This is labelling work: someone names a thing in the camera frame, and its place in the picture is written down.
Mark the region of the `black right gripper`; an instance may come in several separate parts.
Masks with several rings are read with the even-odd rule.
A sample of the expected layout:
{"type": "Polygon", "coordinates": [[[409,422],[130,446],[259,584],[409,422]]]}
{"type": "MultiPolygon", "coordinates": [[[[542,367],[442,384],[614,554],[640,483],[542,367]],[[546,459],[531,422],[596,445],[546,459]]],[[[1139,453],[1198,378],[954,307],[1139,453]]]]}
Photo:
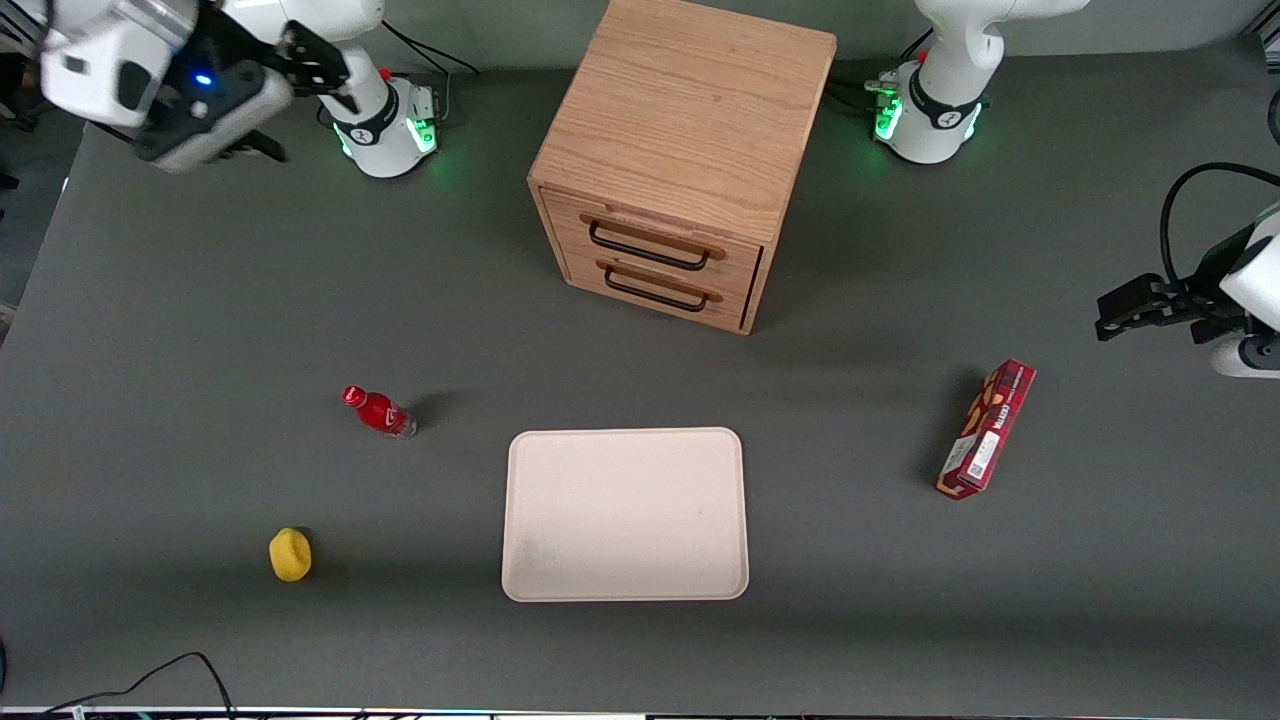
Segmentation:
{"type": "MultiPolygon", "coordinates": [[[[288,19],[283,10],[201,10],[193,33],[164,77],[157,109],[280,111],[292,104],[293,94],[337,97],[348,113],[357,113],[342,51],[302,23],[288,19]]],[[[215,159],[239,155],[288,163],[284,146],[257,129],[220,150],[215,159]]]]}

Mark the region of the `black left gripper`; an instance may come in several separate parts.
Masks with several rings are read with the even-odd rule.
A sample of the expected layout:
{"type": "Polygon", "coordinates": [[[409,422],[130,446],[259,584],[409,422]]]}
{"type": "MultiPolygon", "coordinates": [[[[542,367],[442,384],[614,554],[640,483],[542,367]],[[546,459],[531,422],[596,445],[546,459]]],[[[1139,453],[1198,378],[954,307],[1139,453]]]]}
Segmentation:
{"type": "Polygon", "coordinates": [[[1188,279],[1192,307],[1178,286],[1161,275],[1138,275],[1098,299],[1094,337],[1108,342],[1146,327],[1192,323],[1196,345],[1228,334],[1257,333],[1257,227],[1247,225],[1215,245],[1188,279]]]}

